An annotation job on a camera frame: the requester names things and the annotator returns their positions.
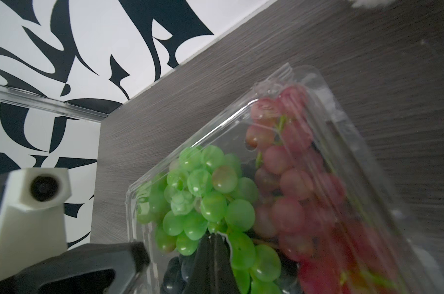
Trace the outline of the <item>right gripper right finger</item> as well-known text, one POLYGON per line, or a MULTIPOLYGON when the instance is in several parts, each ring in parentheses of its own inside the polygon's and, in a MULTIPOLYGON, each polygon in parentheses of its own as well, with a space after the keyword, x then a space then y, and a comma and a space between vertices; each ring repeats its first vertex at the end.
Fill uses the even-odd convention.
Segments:
POLYGON ((213 293, 240 293, 230 265, 229 247, 221 235, 213 237, 213 293))

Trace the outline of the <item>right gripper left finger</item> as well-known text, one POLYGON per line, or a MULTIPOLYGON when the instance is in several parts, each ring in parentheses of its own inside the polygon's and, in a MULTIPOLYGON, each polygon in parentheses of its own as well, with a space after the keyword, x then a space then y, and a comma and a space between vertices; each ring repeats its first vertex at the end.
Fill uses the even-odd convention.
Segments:
POLYGON ((213 294, 215 284, 213 282, 213 262, 215 234, 206 233, 199 242, 199 247, 194 258, 192 274, 186 284, 184 294, 213 294))

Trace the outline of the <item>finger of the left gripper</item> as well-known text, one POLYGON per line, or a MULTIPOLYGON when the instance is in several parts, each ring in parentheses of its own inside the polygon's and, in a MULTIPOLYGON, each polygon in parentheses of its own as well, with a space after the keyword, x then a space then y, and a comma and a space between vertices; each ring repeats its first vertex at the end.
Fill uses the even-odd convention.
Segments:
POLYGON ((142 242, 87 244, 0 280, 0 294, 129 294, 150 265, 142 242))

